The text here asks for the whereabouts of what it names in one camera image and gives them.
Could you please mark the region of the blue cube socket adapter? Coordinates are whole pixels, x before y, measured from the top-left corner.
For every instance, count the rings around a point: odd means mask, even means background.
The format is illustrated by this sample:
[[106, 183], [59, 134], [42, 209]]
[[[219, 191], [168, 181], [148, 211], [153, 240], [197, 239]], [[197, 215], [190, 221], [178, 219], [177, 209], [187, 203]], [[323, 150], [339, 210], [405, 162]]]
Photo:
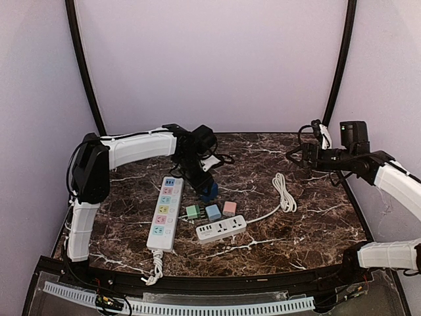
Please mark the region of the blue cube socket adapter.
[[218, 184], [216, 182], [213, 182], [212, 184], [209, 184], [206, 188], [203, 189], [203, 191], [200, 193], [200, 199], [204, 203], [208, 203], [216, 199], [217, 195], [218, 195]]

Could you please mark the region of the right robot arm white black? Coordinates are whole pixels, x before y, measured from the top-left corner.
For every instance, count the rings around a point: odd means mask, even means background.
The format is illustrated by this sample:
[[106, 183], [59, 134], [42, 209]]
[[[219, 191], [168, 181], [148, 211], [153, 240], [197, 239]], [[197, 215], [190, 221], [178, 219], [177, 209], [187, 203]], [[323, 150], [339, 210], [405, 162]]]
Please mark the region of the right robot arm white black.
[[[288, 160], [320, 172], [347, 171], [389, 194], [420, 219], [420, 179], [384, 151], [370, 151], [369, 143], [323, 149], [303, 143], [286, 153]], [[420, 274], [420, 238], [403, 242], [361, 242], [344, 251], [345, 276], [358, 270], [392, 268]]]

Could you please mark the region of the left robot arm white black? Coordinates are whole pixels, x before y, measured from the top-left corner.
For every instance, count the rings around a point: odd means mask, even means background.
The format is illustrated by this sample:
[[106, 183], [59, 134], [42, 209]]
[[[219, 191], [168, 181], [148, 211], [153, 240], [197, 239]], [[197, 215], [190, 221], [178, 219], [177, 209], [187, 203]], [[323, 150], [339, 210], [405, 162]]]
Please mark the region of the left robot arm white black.
[[217, 138], [201, 125], [190, 132], [177, 124], [156, 130], [119, 136], [89, 133], [74, 150], [66, 171], [66, 188], [74, 206], [66, 254], [73, 262], [89, 257], [93, 222], [110, 192], [111, 170], [155, 157], [170, 157], [177, 176], [185, 180], [203, 200], [214, 199], [218, 186], [211, 169], [222, 164], [215, 155]]

